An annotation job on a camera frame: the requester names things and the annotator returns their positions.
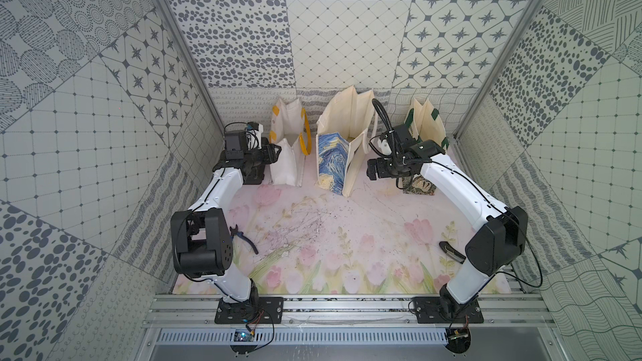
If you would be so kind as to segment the yellow-handled cartoon canvas bag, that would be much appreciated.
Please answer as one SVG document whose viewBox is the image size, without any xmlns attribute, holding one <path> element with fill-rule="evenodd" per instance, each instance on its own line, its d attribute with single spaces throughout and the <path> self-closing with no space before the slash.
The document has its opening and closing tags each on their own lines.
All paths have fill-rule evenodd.
<svg viewBox="0 0 642 361">
<path fill-rule="evenodd" d="M 312 150 L 307 111 L 299 99 L 286 103 L 279 98 L 272 112 L 269 142 L 281 148 L 279 159 L 270 165 L 272 182 L 301 187 L 305 157 Z"/>
</svg>

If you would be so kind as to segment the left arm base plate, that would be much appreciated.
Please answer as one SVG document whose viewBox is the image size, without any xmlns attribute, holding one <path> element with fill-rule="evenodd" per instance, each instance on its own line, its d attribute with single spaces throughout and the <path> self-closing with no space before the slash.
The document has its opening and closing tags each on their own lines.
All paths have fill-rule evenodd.
<svg viewBox="0 0 642 361">
<path fill-rule="evenodd" d="M 283 297 L 260 297 L 256 304 L 227 303 L 217 306 L 215 324 L 280 324 L 284 310 Z"/>
</svg>

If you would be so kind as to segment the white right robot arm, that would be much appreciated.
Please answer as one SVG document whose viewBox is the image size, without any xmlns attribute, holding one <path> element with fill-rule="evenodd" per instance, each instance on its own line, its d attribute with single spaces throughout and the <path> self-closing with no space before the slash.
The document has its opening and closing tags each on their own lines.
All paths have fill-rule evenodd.
<svg viewBox="0 0 642 361">
<path fill-rule="evenodd" d="M 368 161 L 371 180 L 421 176 L 441 190 L 471 223 L 474 235 L 466 244 L 459 272 L 441 290 L 441 307 L 454 314 L 520 257 L 527 245 L 528 214 L 485 192 L 452 161 L 434 140 L 420 142 L 404 125 L 369 141 L 378 155 Z"/>
</svg>

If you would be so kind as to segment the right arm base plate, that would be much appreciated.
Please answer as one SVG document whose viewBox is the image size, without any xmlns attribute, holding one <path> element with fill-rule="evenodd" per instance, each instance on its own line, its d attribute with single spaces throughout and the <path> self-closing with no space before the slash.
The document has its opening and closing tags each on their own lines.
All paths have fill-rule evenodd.
<svg viewBox="0 0 642 361">
<path fill-rule="evenodd" d="M 446 297 L 413 297 L 409 311 L 418 324 L 483 324 L 484 317 L 477 297 L 459 304 Z"/>
</svg>

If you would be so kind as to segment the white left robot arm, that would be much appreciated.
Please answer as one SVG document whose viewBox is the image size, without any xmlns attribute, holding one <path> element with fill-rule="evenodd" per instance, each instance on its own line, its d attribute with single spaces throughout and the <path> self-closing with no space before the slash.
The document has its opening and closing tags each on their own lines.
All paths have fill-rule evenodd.
<svg viewBox="0 0 642 361">
<path fill-rule="evenodd" d="M 232 307 L 258 307 L 255 283 L 233 262 L 232 236 L 225 211 L 244 185 L 258 185 L 266 165 L 279 159 L 281 147 L 262 136 L 263 125 L 247 122 L 224 134 L 224 149 L 205 192 L 188 210 L 171 218 L 175 270 L 192 282 L 210 282 Z"/>
</svg>

